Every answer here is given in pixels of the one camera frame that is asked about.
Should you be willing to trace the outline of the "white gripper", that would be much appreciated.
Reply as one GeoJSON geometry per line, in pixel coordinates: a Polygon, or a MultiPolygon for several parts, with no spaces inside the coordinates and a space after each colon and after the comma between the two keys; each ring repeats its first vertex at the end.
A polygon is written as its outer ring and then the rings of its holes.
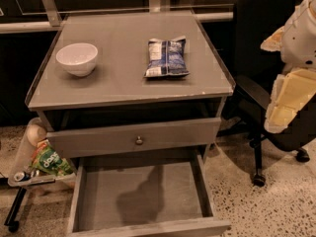
{"type": "Polygon", "coordinates": [[[261,43],[261,49],[280,51],[284,63],[308,68],[279,74],[274,82],[264,128],[281,133],[316,94],[316,0],[303,0],[284,27],[261,43]]]}

